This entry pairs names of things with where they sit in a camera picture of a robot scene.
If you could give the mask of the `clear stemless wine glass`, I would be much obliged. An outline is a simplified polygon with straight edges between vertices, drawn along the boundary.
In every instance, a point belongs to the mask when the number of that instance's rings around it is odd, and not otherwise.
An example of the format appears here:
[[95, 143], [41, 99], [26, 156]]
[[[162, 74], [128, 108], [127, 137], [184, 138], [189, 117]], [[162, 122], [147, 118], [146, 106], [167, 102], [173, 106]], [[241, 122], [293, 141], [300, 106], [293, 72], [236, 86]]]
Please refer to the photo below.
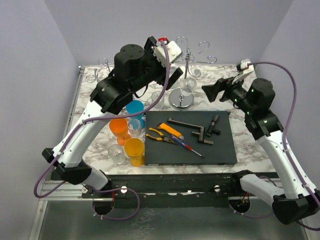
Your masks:
[[169, 79], [172, 82], [178, 80], [182, 74], [183, 74], [183, 71], [178, 64], [172, 63], [170, 65]]

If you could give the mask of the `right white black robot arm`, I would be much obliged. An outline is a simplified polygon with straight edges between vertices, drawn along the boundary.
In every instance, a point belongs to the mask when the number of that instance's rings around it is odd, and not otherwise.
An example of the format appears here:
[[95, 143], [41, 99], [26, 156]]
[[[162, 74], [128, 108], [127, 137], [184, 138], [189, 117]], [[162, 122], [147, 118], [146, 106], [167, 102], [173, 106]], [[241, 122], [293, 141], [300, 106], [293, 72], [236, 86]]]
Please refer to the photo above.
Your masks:
[[235, 82], [233, 77], [218, 79], [215, 84], [203, 85], [210, 102], [214, 102], [219, 92], [221, 102], [230, 100], [245, 114], [246, 128], [267, 153], [281, 181], [276, 187], [259, 178], [249, 170], [242, 170], [231, 176], [230, 191], [241, 196], [251, 193], [271, 206], [276, 218], [285, 225], [316, 214], [320, 207], [320, 191], [308, 179], [284, 137], [284, 127], [270, 110], [275, 98], [272, 83], [264, 78], [255, 79], [249, 90], [243, 82]]

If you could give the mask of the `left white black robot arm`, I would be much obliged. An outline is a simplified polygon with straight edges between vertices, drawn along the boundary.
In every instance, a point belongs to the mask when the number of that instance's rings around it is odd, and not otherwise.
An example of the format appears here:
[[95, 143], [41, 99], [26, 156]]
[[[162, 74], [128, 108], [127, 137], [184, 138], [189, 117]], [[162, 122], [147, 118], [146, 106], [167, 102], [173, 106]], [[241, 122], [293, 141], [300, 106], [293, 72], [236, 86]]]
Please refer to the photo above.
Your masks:
[[133, 100], [137, 91], [152, 81], [162, 85], [164, 91], [170, 89], [183, 74], [180, 68], [170, 74], [170, 66], [182, 54], [175, 41], [153, 36], [147, 39], [144, 47], [127, 44], [120, 49], [114, 56], [112, 71], [97, 83], [76, 124], [57, 146], [42, 152], [62, 181], [90, 186], [101, 198], [110, 194], [109, 178], [85, 163], [84, 153], [102, 128]]

